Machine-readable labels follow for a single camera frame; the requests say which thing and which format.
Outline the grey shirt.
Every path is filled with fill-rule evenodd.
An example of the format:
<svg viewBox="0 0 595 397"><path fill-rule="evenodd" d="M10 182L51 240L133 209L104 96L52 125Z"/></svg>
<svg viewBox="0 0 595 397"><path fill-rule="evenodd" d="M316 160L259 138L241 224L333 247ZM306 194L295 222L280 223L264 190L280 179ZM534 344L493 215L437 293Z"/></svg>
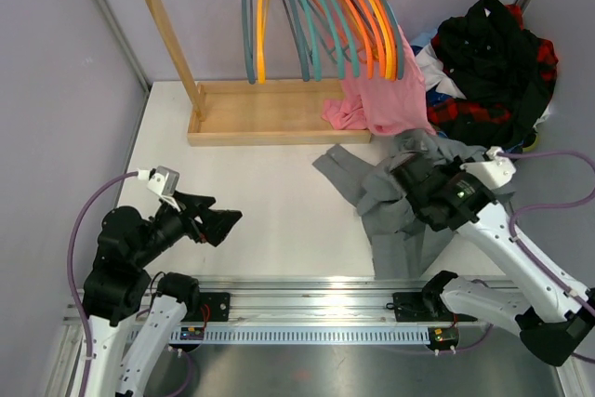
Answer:
<svg viewBox="0 0 595 397"><path fill-rule="evenodd" d="M433 165L446 165L457 157L480 161L485 152L482 146L410 129L392 138L389 155L377 165L340 145L332 146L312 165L355 207L371 245L375 277L413 279L426 272L455 233L435 232L417 219L391 170L415 153Z"/></svg>

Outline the grey blue plastic hanger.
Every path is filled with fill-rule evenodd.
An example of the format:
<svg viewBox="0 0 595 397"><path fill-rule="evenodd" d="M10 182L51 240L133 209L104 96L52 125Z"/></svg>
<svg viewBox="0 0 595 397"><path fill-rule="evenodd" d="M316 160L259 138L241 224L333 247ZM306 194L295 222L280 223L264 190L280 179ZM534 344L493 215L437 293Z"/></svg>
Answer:
<svg viewBox="0 0 595 397"><path fill-rule="evenodd" d="M249 84L257 81L254 60L254 7L253 0L241 0L241 23L243 36L243 50L245 59L245 73Z"/></svg>

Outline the yellow orange plastic hanger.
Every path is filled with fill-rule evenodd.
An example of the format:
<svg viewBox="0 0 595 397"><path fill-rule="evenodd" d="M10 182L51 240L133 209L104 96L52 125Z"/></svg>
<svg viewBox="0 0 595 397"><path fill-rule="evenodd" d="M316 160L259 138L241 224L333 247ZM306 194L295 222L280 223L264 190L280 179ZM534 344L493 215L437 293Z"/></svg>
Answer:
<svg viewBox="0 0 595 397"><path fill-rule="evenodd" d="M271 0L257 0L257 28L256 28L256 53L257 53L257 80L264 84L267 79L266 67L266 32Z"/></svg>

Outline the teal plastic hanger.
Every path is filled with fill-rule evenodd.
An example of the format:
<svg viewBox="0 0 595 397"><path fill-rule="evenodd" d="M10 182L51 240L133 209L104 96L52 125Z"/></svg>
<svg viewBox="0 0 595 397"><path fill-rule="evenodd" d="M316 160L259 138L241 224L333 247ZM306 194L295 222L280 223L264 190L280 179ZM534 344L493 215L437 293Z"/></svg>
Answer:
<svg viewBox="0 0 595 397"><path fill-rule="evenodd" d="M282 3L297 51L301 78L303 81L310 81L311 76L308 54L306 50L306 40L298 16L297 0L282 0Z"/></svg>

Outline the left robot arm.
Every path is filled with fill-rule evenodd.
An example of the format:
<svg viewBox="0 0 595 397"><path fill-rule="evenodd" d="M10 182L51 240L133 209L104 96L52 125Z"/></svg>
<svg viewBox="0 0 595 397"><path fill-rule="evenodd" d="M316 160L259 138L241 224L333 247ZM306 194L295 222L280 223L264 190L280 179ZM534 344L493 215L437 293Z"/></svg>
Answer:
<svg viewBox="0 0 595 397"><path fill-rule="evenodd" d="M80 306L86 344L76 383L84 396L141 396L172 331L183 321L184 341L203 340L209 322L229 316L227 293L203 295L197 279L169 272L158 282L145 323L129 336L152 278L148 264L183 238L220 245L242 218L238 210L215 210L215 198L174 192L145 219L132 206L117 207L101 222L98 251L84 283Z"/></svg>

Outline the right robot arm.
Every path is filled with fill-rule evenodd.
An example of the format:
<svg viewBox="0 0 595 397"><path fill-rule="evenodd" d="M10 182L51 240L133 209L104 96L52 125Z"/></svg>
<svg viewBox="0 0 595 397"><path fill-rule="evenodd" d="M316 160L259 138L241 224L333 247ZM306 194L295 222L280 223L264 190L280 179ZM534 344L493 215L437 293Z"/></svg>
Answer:
<svg viewBox="0 0 595 397"><path fill-rule="evenodd" d="M516 153L490 148L480 162L434 165L416 153L391 170L415 216L433 230L449 229L475 244L515 284L515 294L441 271L422 288L433 319L468 315L505 329L543 363L559 367L594 328L594 291L551 260L509 215L496 189L516 172Z"/></svg>

